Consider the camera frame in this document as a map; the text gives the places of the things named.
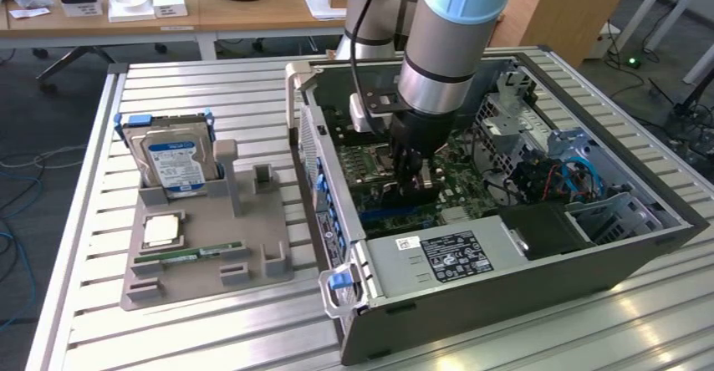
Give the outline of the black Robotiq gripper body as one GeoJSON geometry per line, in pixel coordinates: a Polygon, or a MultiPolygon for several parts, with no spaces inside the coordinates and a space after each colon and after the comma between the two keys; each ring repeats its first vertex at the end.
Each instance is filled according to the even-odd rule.
{"type": "Polygon", "coordinates": [[[416,152],[432,158],[453,131],[456,113],[426,114],[408,110],[392,116],[392,144],[397,153],[416,152]]]}

